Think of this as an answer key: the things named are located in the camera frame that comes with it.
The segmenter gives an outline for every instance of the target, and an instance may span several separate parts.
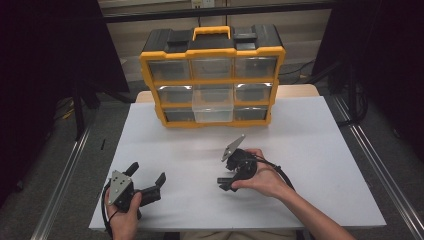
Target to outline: human hand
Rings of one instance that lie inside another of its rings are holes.
[[[110,226],[112,228],[114,240],[133,240],[137,233],[137,211],[141,203],[141,192],[136,193],[130,204],[130,209],[127,213],[119,212],[115,205],[109,205],[109,192],[106,191],[105,202],[107,216],[109,218]]]
[[[264,159],[260,149],[246,149],[245,151],[258,156],[258,159]],[[234,189],[251,188],[265,196],[275,198],[280,196],[282,192],[290,190],[290,187],[271,166],[261,162],[258,162],[257,166],[256,174],[252,178],[235,181],[231,187]]]

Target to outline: small drawer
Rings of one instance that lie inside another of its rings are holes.
[[[156,90],[162,103],[189,103],[193,97],[192,86],[161,86]]]
[[[234,84],[236,101],[268,101],[272,83]]]
[[[232,88],[193,90],[192,110],[196,122],[231,122],[233,109]]]
[[[268,106],[234,107],[234,120],[265,120]]]
[[[198,58],[191,60],[194,79],[231,78],[231,58]]]
[[[150,72],[154,81],[189,80],[190,68],[187,60],[151,60]]]
[[[236,78],[273,78],[277,57],[238,57],[235,59]]]
[[[233,121],[233,110],[204,110],[194,112],[194,117],[198,123],[210,123],[210,122],[232,122]]]
[[[191,108],[165,108],[163,112],[168,122],[193,122],[195,120]]]

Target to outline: aluminum rail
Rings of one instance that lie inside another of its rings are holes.
[[[343,98],[336,97],[334,98],[334,101],[345,120],[349,120],[347,104]],[[351,124],[349,125],[349,128],[414,238],[417,240],[424,240],[424,225],[422,220],[420,219],[412,204],[406,198],[405,194],[399,188],[392,175],[387,170],[386,166],[375,151],[371,142],[368,140],[361,126],[357,124]]]
[[[57,213],[59,212],[60,206],[62,205],[66,190],[68,188],[69,182],[71,181],[72,175],[74,173],[75,167],[78,163],[78,160],[81,156],[81,153],[84,149],[85,143],[87,142],[88,136],[91,131],[91,127],[95,121],[97,110],[93,113],[93,116],[90,116],[89,123],[85,128],[85,131],[82,133],[82,136],[78,141],[75,142],[72,149],[71,155],[68,158],[65,169],[62,172],[62,175],[56,185],[55,190],[53,191],[52,196],[41,215],[40,220],[32,234],[31,240],[45,240],[47,239],[50,230],[53,226],[53,223],[56,219]]]

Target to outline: gray floor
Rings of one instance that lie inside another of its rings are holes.
[[[291,72],[300,66],[287,66],[283,72]],[[282,75],[281,83],[289,84],[297,80],[301,83],[304,79],[299,77],[307,75],[310,67],[305,67],[302,74],[296,72]],[[130,87],[130,97],[145,90],[145,85],[141,82],[132,82]],[[342,120],[333,98],[328,96],[326,83],[319,83],[317,87],[322,95],[326,95],[335,119]],[[112,162],[129,105],[107,96],[101,95],[100,98],[102,104],[98,110],[85,110],[88,118],[95,116],[94,123],[46,239],[109,239],[105,233],[88,229],[88,224]],[[59,109],[57,114],[60,115],[63,111],[65,110]],[[407,143],[393,134],[390,122],[372,102],[361,127],[393,179],[423,219],[423,162],[417,159]],[[382,228],[349,231],[358,239],[414,239],[349,127],[340,130],[387,221],[387,226]],[[0,210],[0,239],[31,238],[75,145],[75,131],[73,115],[56,121],[50,139],[24,179],[23,191],[11,194]],[[144,232],[137,239],[162,237],[162,233]]]

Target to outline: white table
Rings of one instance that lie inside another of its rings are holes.
[[[268,127],[169,129],[156,118],[153,103],[135,103],[109,170],[125,171],[137,161],[135,188],[167,181],[162,199],[141,208],[139,228],[152,231],[271,230],[303,225],[279,201],[253,190],[218,187],[230,177],[220,161],[224,148],[242,133],[241,148],[261,148],[281,165],[296,191],[345,227],[385,225],[322,97],[277,99]],[[90,224],[104,229],[100,201]]]

